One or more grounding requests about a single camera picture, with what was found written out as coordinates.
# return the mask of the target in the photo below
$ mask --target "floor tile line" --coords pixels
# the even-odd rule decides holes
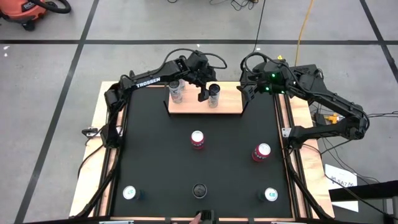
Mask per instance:
[[[45,135],[44,141],[43,141],[43,145],[42,148],[40,150],[39,156],[36,160],[36,164],[32,173],[32,176],[30,177],[30,181],[28,183],[28,186],[26,188],[24,197],[22,199],[21,205],[19,207],[16,219],[14,223],[23,223],[27,210],[29,208],[30,205],[30,201],[32,200],[33,197],[33,193],[34,190],[36,188],[37,182],[39,180],[40,177],[40,173],[43,169],[44,166],[44,161],[45,158],[47,157],[47,153],[49,151],[50,145],[51,145],[51,141],[52,138],[54,136],[54,132],[55,129],[57,127],[57,123],[59,121],[61,112],[62,112],[62,108],[63,105],[65,104],[65,100],[70,88],[70,84],[72,82],[72,78],[75,74],[75,70],[76,67],[78,65],[79,59],[80,59],[80,55],[81,55],[81,51],[83,50],[83,46],[84,46],[84,41],[87,38],[88,35],[88,31],[90,29],[91,23],[93,22],[93,18],[94,18],[94,14],[96,11],[96,8],[98,6],[98,2],[99,0],[94,0],[93,1],[93,5],[91,6],[91,10],[90,13],[88,14],[88,18],[85,24],[85,27],[83,29],[83,32],[81,34],[78,46],[76,48],[76,52],[75,55],[73,56],[69,71],[68,71],[68,75],[65,79],[65,82],[63,84],[62,90],[61,90],[61,94],[60,97],[58,99],[57,105],[55,107],[55,111],[53,113],[49,128],[47,130],[47,134]]]
[[[79,44],[80,40],[0,40],[0,44]],[[85,40],[98,45],[160,45],[160,44],[255,44],[246,39],[182,39],[182,40]],[[296,45],[297,40],[258,40],[257,44]],[[398,40],[302,40],[301,45],[398,45]]]
[[[366,1],[365,0],[359,0],[359,1],[361,2],[361,5],[366,14],[366,17],[368,18],[369,23],[371,24],[374,35],[376,35],[377,40],[380,41],[380,43],[381,43],[380,47],[383,51],[384,56],[386,57],[387,63],[390,66],[392,74],[394,75],[396,81],[398,82],[398,68],[397,68],[397,65],[396,65],[394,59],[392,58],[391,53],[386,45],[387,42],[384,41],[383,36],[381,35],[379,28],[377,27],[376,21],[374,20],[374,18],[372,16],[369,6],[368,6],[368,4],[366,4]]]

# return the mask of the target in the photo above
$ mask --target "white paper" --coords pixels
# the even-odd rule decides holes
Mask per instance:
[[[344,187],[357,186],[357,178],[353,173],[328,164],[325,164],[325,174],[332,180],[340,183]],[[340,189],[341,186],[328,179],[329,190]],[[332,202],[332,205],[339,206],[354,212],[358,212],[358,201]]]

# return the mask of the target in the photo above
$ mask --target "black panel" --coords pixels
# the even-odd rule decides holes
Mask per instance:
[[[373,180],[366,179],[367,183],[374,184],[376,183]],[[358,186],[367,184],[365,181],[358,178]],[[384,210],[387,212],[386,201],[383,199],[376,200],[366,200],[371,205],[375,206],[380,210]],[[358,223],[383,223],[383,214],[371,208],[369,205],[366,205],[363,202],[358,203],[359,212],[353,212],[351,210],[347,210],[345,208],[340,208],[337,206],[333,206],[333,211],[335,212],[336,220],[346,221],[346,222],[358,222]]]
[[[132,96],[112,216],[192,217],[197,210],[214,209],[219,217],[292,217],[273,96],[257,96],[243,117],[169,117],[163,99],[163,88],[145,88]],[[206,137],[201,151],[190,143],[197,129]],[[251,153],[262,142],[272,152],[257,163]],[[198,182],[208,188],[202,200],[192,195]],[[124,199],[127,185],[142,189],[144,198]],[[267,187],[277,189],[275,202],[256,198],[256,191]]]

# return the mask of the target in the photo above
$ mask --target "can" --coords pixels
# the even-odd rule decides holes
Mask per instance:
[[[205,136],[201,131],[194,131],[191,134],[191,143],[194,149],[203,149],[205,146]]]
[[[267,188],[266,190],[259,190],[257,192],[257,197],[259,200],[266,202],[275,202],[278,198],[278,191],[273,189],[272,187]]]
[[[263,161],[271,153],[271,147],[266,143],[258,145],[251,154],[251,157],[256,162]]]
[[[220,98],[220,86],[217,84],[211,84],[209,86],[209,107],[216,108],[218,106],[218,99]]]
[[[141,191],[136,189],[133,186],[127,186],[123,190],[123,197],[127,200],[131,200],[131,199],[138,200],[141,197]]]
[[[179,82],[180,82],[180,89],[184,90],[185,89],[185,81],[183,79],[180,79]]]
[[[179,81],[172,81],[169,83],[170,96],[174,103],[182,102],[182,91],[180,89]]]
[[[207,187],[202,183],[195,184],[192,188],[192,194],[197,199],[202,199],[207,194]]]

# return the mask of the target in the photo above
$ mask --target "yellow cable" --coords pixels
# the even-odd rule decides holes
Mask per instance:
[[[303,30],[304,30],[305,24],[307,23],[308,17],[309,17],[309,15],[311,13],[313,2],[314,2],[314,0],[311,0],[310,6],[308,7],[307,14],[305,15],[303,26],[301,27],[301,30],[300,30],[300,35],[298,36],[297,49],[296,49],[296,59],[294,60],[294,66],[297,66],[297,61],[299,60],[299,48],[300,48],[300,42],[301,42],[301,35],[303,34]]]

